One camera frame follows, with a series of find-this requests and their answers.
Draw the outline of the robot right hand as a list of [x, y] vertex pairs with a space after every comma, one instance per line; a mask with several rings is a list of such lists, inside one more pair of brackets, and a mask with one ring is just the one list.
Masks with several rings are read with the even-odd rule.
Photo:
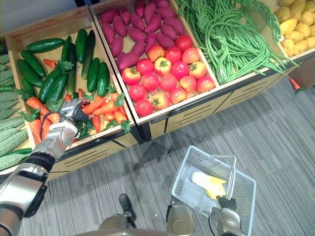
[[233, 211], [237, 209], [235, 198], [227, 199], [225, 196], [217, 196], [217, 201], [221, 208], [228, 208]]

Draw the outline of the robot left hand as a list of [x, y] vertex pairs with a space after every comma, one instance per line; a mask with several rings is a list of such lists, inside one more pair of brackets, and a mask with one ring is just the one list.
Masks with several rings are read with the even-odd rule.
[[72, 123], [78, 123], [94, 118], [95, 115], [87, 115], [83, 112], [83, 107], [89, 104], [89, 100], [82, 98], [75, 98], [65, 102], [59, 110], [61, 122], [70, 121]]

